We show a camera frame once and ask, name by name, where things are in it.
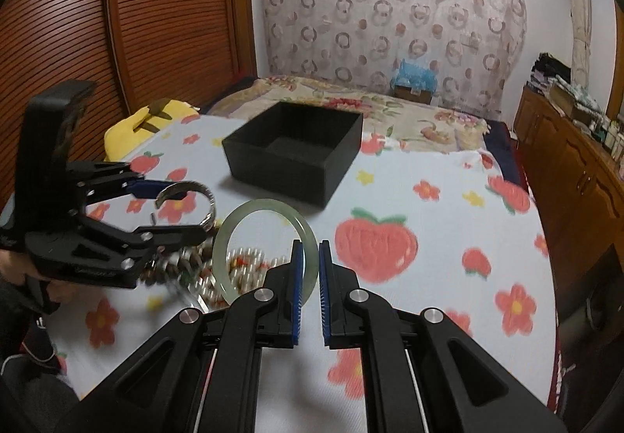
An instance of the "green bangle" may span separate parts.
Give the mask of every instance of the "green bangle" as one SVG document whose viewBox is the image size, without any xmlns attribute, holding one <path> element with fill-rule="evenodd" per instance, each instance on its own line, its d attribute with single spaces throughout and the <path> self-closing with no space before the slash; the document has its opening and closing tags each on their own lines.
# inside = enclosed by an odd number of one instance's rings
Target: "green bangle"
<svg viewBox="0 0 624 433">
<path fill-rule="evenodd" d="M 238 206 L 223 221 L 219 232 L 214 238 L 212 252 L 212 274 L 216 281 L 215 288 L 221 293 L 228 304 L 232 304 L 238 294 L 230 282 L 228 263 L 225 261 L 228 243 L 236 226 L 243 218 L 256 211 L 273 211 L 286 218 L 299 234 L 303 243 L 303 254 L 305 258 L 305 272 L 303 274 L 303 290 L 301 293 L 301 303 L 305 304 L 314 290 L 316 279 L 318 278 L 318 245 L 314 232 L 306 222 L 306 219 L 297 210 L 285 202 L 275 199 L 255 199 Z"/>
</svg>

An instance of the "human hand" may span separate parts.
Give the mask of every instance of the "human hand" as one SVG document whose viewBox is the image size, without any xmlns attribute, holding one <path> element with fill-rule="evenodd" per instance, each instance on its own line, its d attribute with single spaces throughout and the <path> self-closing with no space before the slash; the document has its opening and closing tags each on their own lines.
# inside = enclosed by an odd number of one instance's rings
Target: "human hand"
<svg viewBox="0 0 624 433">
<path fill-rule="evenodd" d="M 47 291 L 52 302 L 69 302 L 74 298 L 79 289 L 79 286 L 75 283 L 50 280 L 41 276 L 30 257 L 25 253 L 0 250 L 0 275 L 7 282 L 18 286 L 24 285 L 26 275 L 32 276 L 37 280 L 49 281 Z"/>
</svg>

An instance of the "cabinet handle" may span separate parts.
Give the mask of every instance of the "cabinet handle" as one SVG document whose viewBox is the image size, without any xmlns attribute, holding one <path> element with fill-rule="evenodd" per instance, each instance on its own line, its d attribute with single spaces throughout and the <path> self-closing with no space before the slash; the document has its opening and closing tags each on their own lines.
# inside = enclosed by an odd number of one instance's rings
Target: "cabinet handle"
<svg viewBox="0 0 624 433">
<path fill-rule="evenodd" d="M 583 181 L 583 178 L 587 175 L 587 171 L 583 171 L 583 174 L 581 174 L 581 177 L 578 179 L 578 181 L 576 182 L 576 189 L 578 190 L 579 188 L 581 188 L 581 182 Z"/>
<path fill-rule="evenodd" d="M 589 183 L 591 182 L 591 180 L 592 180 L 592 177 L 591 177 L 591 176 L 589 176 L 589 177 L 587 178 L 587 181 L 586 181 L 586 182 L 584 182 L 584 184 L 583 184 L 583 188 L 581 188 L 581 195 L 583 195 L 583 194 L 585 193 L 585 189 L 587 188 L 587 186 L 589 185 Z"/>
</svg>

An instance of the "white wall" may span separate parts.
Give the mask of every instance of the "white wall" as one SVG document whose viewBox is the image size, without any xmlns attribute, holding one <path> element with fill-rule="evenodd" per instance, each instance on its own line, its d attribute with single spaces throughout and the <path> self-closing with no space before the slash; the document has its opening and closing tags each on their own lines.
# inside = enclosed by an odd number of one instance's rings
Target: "white wall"
<svg viewBox="0 0 624 433">
<path fill-rule="evenodd" d="M 589 93 L 606 110 L 611 95 L 617 24 L 614 0 L 592 0 L 592 44 L 589 57 Z"/>
<path fill-rule="evenodd" d="M 522 95 L 522 87 L 528 79 L 531 67 L 539 53 L 547 51 L 554 57 L 570 64 L 572 61 L 572 19 L 570 17 L 569 0 L 525 0 L 526 2 L 526 36 L 522 53 L 516 61 L 503 91 L 502 119 L 511 128 Z M 252 0 L 253 27 L 256 42 L 256 58 L 258 61 L 258 76 L 268 75 L 268 59 L 266 55 L 266 40 L 264 34 L 264 17 L 262 0 Z M 615 10 L 612 8 L 613 20 Z M 596 57 L 607 56 L 596 52 L 600 46 L 592 48 Z M 612 48 L 613 62 L 615 63 L 615 46 Z M 597 74 L 597 81 L 604 84 Z"/>
</svg>

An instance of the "beige floral blanket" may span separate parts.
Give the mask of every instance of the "beige floral blanket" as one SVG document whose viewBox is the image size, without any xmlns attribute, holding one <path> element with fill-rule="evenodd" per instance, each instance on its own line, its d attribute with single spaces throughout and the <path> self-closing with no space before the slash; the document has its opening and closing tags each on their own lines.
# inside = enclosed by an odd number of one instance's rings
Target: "beige floral blanket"
<svg viewBox="0 0 624 433">
<path fill-rule="evenodd" d="M 259 79 L 251 88 L 217 102 L 208 114 L 251 119 L 280 100 L 358 111 L 364 114 L 365 132 L 392 137 L 407 151 L 448 153 L 486 147 L 484 119 L 294 76 Z"/>
</svg>

